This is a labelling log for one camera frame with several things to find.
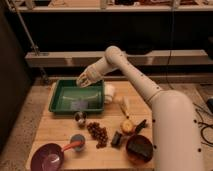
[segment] wire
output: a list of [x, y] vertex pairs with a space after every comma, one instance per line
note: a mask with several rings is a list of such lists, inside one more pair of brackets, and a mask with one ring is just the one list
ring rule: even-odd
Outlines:
[[198, 122], [198, 124], [200, 124], [200, 125], [203, 126], [203, 127], [201, 128], [201, 130], [200, 130], [201, 137], [202, 137], [202, 139], [204, 140], [204, 142], [202, 142], [202, 144], [205, 144], [205, 145], [207, 145], [207, 146], [209, 146], [209, 147], [213, 147], [213, 142], [209, 141], [209, 140], [206, 138], [205, 134], [204, 134], [204, 131], [205, 131], [206, 129], [213, 129], [213, 124], [212, 124], [212, 125], [209, 125], [209, 124], [207, 124], [207, 123], [205, 123], [205, 122]]
[[[169, 86], [170, 89], [174, 89], [173, 86], [170, 84], [169, 82], [169, 79], [168, 79], [168, 70], [169, 70], [169, 63], [171, 61], [171, 58], [172, 58], [172, 49], [173, 49], [173, 41], [174, 41], [174, 24], [175, 24], [175, 16], [174, 16], [174, 7], [172, 7], [172, 25], [171, 25], [171, 39], [170, 39], [170, 52], [169, 52], [169, 57], [167, 59], [167, 63], [166, 63], [166, 82]], [[193, 103], [193, 105], [197, 108], [195, 108], [195, 111], [197, 113], [197, 115], [200, 117], [200, 120], [201, 122], [198, 122], [198, 125], [199, 125], [199, 128], [201, 128], [200, 130], [200, 135], [203, 139], [204, 142], [201, 142], [202, 144], [204, 145], [207, 145], [209, 147], [213, 147], [213, 142], [209, 141], [205, 134], [204, 134], [204, 131], [206, 129], [213, 129], [213, 124], [210, 125], [210, 124], [207, 124], [204, 122], [204, 119], [201, 115], [200, 112], [202, 113], [205, 113], [211, 117], [213, 117], [213, 114], [209, 113], [208, 111], [206, 111], [203, 107], [201, 107], [200, 105], [196, 104], [196, 103]]]
[[167, 82], [170, 89], [174, 89], [172, 87], [172, 85], [170, 84], [169, 79], [168, 79], [169, 63], [170, 63], [171, 58], [172, 58], [172, 49], [173, 49], [173, 42], [174, 42], [174, 30], [175, 30], [174, 26], [175, 26], [175, 14], [174, 14], [174, 7], [172, 7], [171, 32], [170, 32], [170, 51], [169, 51], [169, 57], [167, 58], [167, 62], [166, 62], [166, 82]]

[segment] green plastic bin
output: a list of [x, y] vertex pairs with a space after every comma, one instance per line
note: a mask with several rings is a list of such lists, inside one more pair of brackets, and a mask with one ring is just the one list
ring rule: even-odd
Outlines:
[[104, 82], [77, 87], [76, 80], [58, 80], [49, 105], [55, 114], [74, 114], [82, 111], [99, 114], [104, 108]]

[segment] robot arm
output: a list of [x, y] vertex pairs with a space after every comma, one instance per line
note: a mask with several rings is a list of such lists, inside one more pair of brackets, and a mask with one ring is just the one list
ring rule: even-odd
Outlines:
[[117, 68], [152, 109], [156, 171], [204, 171], [196, 113], [191, 100], [179, 91], [163, 90], [130, 64], [118, 47], [108, 47], [105, 56], [80, 75], [77, 85], [86, 87]]

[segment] measuring cup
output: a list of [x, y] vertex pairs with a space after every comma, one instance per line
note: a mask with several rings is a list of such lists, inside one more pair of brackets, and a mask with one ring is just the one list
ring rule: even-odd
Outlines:
[[80, 134], [75, 136], [75, 139], [78, 140], [73, 141], [72, 139], [71, 143], [63, 148], [55, 143], [41, 146], [32, 157], [31, 171], [58, 171], [64, 161], [64, 151], [71, 148], [79, 151], [85, 144], [85, 138]]

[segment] wooden table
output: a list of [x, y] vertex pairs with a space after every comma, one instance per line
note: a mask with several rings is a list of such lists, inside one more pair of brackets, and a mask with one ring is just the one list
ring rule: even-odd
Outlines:
[[[152, 117], [151, 111], [135, 89], [129, 82], [113, 81], [106, 82], [115, 86], [116, 94], [126, 96], [130, 101], [130, 118], [138, 124], [143, 119], [147, 120], [148, 128], [141, 131], [140, 134], [148, 137], [152, 141]], [[104, 106], [104, 111], [100, 115], [89, 115], [87, 123], [99, 122], [101, 127], [107, 128], [108, 144], [107, 147], [97, 149], [97, 141], [93, 140], [87, 129], [80, 129], [72, 116], [55, 116], [48, 111], [49, 102], [52, 97], [54, 85], [50, 91], [46, 107], [37, 130], [37, 134], [32, 145], [29, 158], [26, 164], [27, 170], [30, 170], [30, 162], [34, 152], [42, 145], [47, 143], [56, 143], [61, 147], [66, 145], [70, 137], [74, 134], [83, 134], [86, 138], [84, 151], [75, 153], [73, 150], [65, 151], [65, 160], [62, 170], [81, 170], [81, 169], [134, 169], [141, 170], [153, 169], [153, 160], [144, 165], [133, 165], [127, 158], [125, 152], [125, 143], [120, 149], [112, 148], [110, 142], [116, 130], [120, 131], [120, 123], [125, 119], [118, 104], [112, 103]]]

